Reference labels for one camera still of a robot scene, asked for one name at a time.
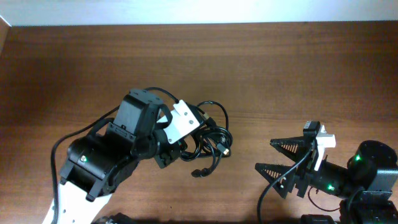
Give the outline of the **black USB cable thick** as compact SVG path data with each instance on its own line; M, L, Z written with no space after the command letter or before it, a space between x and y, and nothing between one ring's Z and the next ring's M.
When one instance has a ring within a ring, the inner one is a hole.
M231 156L231 146L233 135L227 127L208 126L195 131L190 135L195 143L193 152L183 151L181 159L190 162L199 158L211 157L212 162L209 167L196 169L191 175L195 178L207 177L218 167L223 157Z

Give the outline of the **black USB cable thin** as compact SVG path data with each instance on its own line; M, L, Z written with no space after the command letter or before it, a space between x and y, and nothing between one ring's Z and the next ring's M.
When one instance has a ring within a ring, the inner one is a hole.
M219 125L211 116L207 115L201 107L204 105L217 106L224 115L224 125ZM229 131L229 116L225 107L216 101L207 100L197 104L197 110L203 115L204 127L200 128L195 137L199 141L200 157L215 155L217 157L230 157L233 135Z

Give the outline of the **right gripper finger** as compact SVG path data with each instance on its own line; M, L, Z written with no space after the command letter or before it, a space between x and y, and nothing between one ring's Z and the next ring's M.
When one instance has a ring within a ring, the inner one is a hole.
M292 191L294 175L298 166L298 163L292 166L256 163L255 170L269 182L259 199L263 199L271 188L275 189L281 198L286 198L287 194Z
M270 140L272 147L294 162L298 162L306 155L310 143L311 138L305 136Z

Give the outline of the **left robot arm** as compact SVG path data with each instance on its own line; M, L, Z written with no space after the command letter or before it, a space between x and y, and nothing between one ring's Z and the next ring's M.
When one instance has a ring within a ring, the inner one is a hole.
M140 161L165 168L187 148L199 122L183 100L172 110L151 88L132 89L120 105L53 146L53 202L44 223L91 223Z

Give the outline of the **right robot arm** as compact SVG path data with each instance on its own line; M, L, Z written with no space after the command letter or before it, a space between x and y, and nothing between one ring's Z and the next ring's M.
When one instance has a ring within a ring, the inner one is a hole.
M293 161L291 166L257 163L255 169L268 181L257 203L257 220L262 219L262 202L270 189L282 197L297 189L299 197L312 190L341 199L337 211L340 223L397 223L397 207L390 200L397 182L397 153L380 141L363 141L341 167L327 160L325 151L336 146L335 135L319 121L308 121L302 136L271 139L270 145Z

